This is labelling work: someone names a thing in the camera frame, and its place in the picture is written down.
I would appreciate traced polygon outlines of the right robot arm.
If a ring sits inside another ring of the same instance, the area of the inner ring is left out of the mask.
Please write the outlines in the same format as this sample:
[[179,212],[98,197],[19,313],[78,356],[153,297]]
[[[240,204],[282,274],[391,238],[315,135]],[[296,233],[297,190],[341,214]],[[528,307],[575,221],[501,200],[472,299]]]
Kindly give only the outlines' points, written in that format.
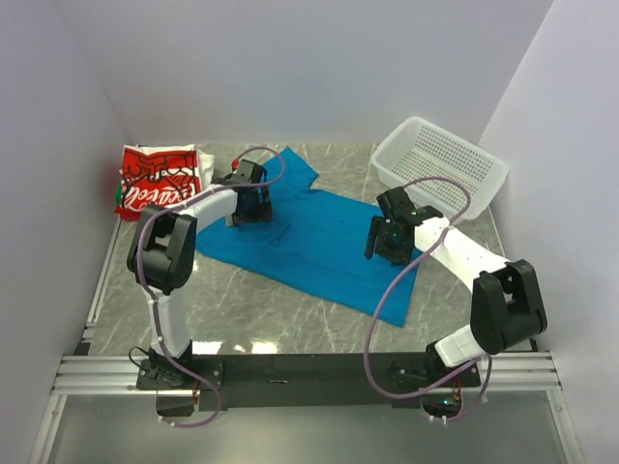
[[365,248],[399,266],[390,290],[431,257],[468,289],[470,319],[462,328],[431,342],[418,377],[445,386],[466,363],[499,354],[547,329],[536,271],[531,263],[511,261],[461,233],[431,206],[417,207],[403,187],[377,198],[380,215],[372,218]]

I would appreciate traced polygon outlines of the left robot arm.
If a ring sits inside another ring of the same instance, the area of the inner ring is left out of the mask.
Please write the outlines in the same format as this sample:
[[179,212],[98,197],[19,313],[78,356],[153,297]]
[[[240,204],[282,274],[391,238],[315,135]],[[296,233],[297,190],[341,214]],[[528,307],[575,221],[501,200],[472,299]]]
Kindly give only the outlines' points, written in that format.
[[267,169],[236,159],[232,172],[197,196],[170,207],[147,206],[139,219],[127,267],[146,298],[152,341],[150,378],[180,389],[197,379],[192,365],[192,340],[185,317],[183,286],[192,275],[199,232],[223,219],[228,226],[273,218]]

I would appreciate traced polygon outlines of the blue t shirt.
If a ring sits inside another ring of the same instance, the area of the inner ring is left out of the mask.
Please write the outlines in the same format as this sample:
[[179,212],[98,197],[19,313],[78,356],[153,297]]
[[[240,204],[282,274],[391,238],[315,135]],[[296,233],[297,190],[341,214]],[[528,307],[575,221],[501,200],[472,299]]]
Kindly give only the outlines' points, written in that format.
[[400,269],[364,255],[378,207],[314,188],[317,172],[293,150],[265,162],[274,217],[227,226],[220,219],[198,233],[201,254],[267,276],[296,290],[345,305],[397,327],[404,325],[417,273],[384,293]]

